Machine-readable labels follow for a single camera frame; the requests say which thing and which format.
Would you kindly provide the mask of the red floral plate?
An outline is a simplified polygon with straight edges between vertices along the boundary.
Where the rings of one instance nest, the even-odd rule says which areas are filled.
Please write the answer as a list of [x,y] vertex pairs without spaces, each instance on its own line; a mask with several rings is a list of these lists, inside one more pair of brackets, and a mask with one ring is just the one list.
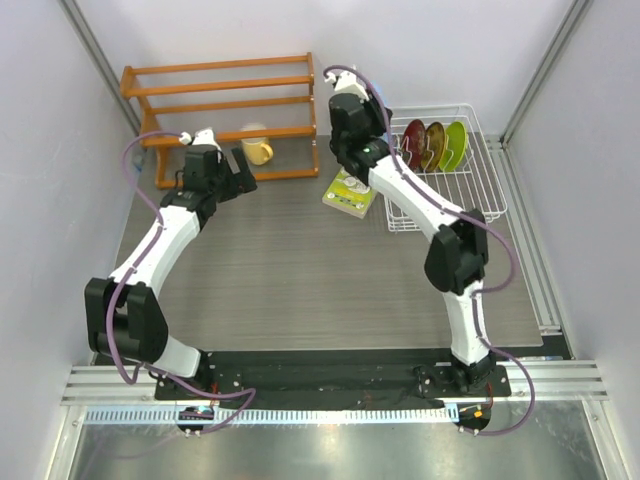
[[406,127],[401,150],[408,154],[407,165],[413,171],[419,171],[426,151],[426,127],[422,120],[414,119]]

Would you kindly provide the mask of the light blue plate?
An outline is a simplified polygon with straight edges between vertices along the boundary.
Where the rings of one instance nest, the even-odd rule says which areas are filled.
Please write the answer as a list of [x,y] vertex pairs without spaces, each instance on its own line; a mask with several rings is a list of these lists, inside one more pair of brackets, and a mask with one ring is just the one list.
[[384,99],[384,95],[381,88],[375,82],[372,83],[372,88],[375,90],[377,94],[377,103],[380,109],[380,117],[381,118],[388,117],[389,114],[386,110],[386,101]]

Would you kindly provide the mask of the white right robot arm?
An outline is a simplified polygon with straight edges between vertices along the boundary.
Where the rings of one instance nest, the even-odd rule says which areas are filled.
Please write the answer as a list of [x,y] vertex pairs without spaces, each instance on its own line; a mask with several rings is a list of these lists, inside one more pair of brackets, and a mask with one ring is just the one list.
[[425,275],[443,294],[451,330],[451,380],[460,393],[477,393],[496,364],[485,338],[479,292],[488,263],[484,216],[439,196],[403,163],[382,138],[382,112],[375,100],[338,93],[328,109],[330,149],[338,163],[398,205],[426,237]]

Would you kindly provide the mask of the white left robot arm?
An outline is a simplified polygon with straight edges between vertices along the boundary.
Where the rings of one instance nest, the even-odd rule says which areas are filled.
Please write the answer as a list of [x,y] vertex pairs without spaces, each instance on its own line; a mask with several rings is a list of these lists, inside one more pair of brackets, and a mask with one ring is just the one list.
[[85,287],[90,349],[136,361],[178,377],[190,398],[205,397],[213,385],[206,354],[169,332],[158,297],[176,261],[203,230],[219,204],[257,188],[243,150],[233,157],[213,145],[190,146],[181,185],[157,204],[156,220],[133,253],[106,279]]

